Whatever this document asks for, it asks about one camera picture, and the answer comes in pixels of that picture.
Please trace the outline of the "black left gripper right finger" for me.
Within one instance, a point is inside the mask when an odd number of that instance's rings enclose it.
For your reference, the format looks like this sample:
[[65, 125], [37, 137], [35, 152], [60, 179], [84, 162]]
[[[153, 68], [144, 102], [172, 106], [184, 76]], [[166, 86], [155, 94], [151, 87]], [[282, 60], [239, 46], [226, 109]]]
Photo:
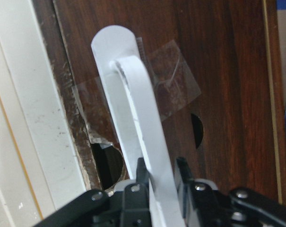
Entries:
[[175, 184], [188, 227], [286, 227], [285, 206], [245, 187], [224, 195], [212, 181], [193, 178], [183, 157], [175, 162]]

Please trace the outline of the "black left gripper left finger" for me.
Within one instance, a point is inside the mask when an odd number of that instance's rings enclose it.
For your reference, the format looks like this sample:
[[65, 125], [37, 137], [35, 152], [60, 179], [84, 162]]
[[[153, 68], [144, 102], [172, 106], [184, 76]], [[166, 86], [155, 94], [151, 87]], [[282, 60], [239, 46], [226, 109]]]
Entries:
[[143, 158], [137, 161], [136, 180], [109, 196], [92, 189], [46, 219], [40, 227], [148, 227], [149, 172]]

